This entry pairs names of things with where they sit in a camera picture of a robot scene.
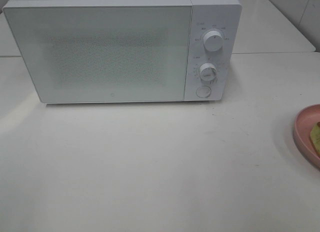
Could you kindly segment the sandwich with white bread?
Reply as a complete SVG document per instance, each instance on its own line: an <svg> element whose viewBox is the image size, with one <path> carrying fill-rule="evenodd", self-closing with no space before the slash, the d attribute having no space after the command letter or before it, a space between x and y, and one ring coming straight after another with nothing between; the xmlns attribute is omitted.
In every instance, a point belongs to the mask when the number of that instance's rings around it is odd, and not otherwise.
<svg viewBox="0 0 320 232"><path fill-rule="evenodd" d="M310 141L314 148L314 151L320 156L320 122L314 124L310 131Z"/></svg>

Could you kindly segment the white microwave oven body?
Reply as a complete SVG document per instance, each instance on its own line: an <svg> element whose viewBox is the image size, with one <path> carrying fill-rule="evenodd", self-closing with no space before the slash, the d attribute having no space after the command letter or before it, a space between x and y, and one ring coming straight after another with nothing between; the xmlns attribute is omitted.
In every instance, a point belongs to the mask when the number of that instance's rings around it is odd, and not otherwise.
<svg viewBox="0 0 320 232"><path fill-rule="evenodd" d="M5 9L7 8L118 8L178 6L191 7L183 100L83 103L218 101L222 98L224 93L230 59L242 12L242 6L238 0L9 0L2 10L5 15ZM212 29L221 31L224 36L222 48L215 52L207 51L203 44L203 35ZM217 69L215 80L202 81L200 79L199 67L205 63L215 65ZM202 86L210 87L211 94L209 97L200 98L197 96L196 90Z"/></svg>

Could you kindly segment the pink round plate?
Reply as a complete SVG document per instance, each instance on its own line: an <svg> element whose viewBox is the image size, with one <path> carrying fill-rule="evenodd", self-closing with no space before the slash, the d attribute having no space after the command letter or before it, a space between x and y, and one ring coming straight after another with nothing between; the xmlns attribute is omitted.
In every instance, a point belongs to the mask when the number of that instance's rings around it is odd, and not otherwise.
<svg viewBox="0 0 320 232"><path fill-rule="evenodd" d="M303 157L320 170L320 153L311 140L313 127L320 122L320 105L313 104L303 108L295 117L293 124L293 140Z"/></svg>

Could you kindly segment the round door release button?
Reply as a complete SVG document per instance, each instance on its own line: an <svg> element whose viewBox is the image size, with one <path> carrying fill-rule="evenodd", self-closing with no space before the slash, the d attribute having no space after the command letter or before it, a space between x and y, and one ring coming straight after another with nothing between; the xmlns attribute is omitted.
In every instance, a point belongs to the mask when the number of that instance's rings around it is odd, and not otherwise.
<svg viewBox="0 0 320 232"><path fill-rule="evenodd" d="M211 95L211 88L208 86L201 86L196 89L196 95L199 98L208 98Z"/></svg>

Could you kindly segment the white lower timer knob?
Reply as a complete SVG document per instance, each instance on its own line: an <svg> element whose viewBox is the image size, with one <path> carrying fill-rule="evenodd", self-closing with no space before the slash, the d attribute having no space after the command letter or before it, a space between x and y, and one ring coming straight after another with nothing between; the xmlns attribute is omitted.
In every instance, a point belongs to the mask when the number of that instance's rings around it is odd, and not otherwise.
<svg viewBox="0 0 320 232"><path fill-rule="evenodd" d="M198 74L202 81L211 82L217 77L217 68L212 63L204 63L199 67Z"/></svg>

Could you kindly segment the white upper power knob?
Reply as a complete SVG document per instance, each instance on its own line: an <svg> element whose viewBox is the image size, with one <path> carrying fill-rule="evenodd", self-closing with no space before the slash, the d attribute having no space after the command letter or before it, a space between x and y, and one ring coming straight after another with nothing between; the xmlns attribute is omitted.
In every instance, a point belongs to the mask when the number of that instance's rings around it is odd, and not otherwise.
<svg viewBox="0 0 320 232"><path fill-rule="evenodd" d="M203 35L203 45L208 52L216 52L222 48L224 35L218 29L211 29Z"/></svg>

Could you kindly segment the white microwave door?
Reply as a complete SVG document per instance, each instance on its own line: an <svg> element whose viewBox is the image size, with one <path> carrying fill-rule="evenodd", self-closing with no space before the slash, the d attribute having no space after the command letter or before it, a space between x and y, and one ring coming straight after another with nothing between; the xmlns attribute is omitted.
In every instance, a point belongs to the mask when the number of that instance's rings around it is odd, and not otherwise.
<svg viewBox="0 0 320 232"><path fill-rule="evenodd" d="M29 7L4 13L47 104L181 101L190 6Z"/></svg>

